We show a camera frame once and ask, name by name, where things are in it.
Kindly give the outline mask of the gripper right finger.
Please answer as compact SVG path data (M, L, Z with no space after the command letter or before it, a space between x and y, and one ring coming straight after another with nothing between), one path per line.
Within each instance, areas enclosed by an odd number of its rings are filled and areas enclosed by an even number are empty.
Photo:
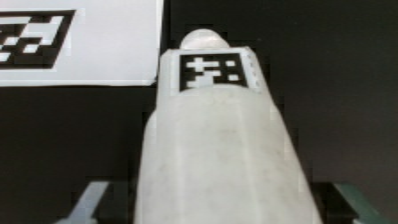
M335 186L356 212L351 224L388 224L388 218L372 205L360 188L349 183L336 183Z

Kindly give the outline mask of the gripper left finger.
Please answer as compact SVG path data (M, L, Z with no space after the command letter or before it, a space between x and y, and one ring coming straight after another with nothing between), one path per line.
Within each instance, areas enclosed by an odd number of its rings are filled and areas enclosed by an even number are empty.
M95 212L109 188L109 181L93 181L86 187L70 216L54 224L98 224Z

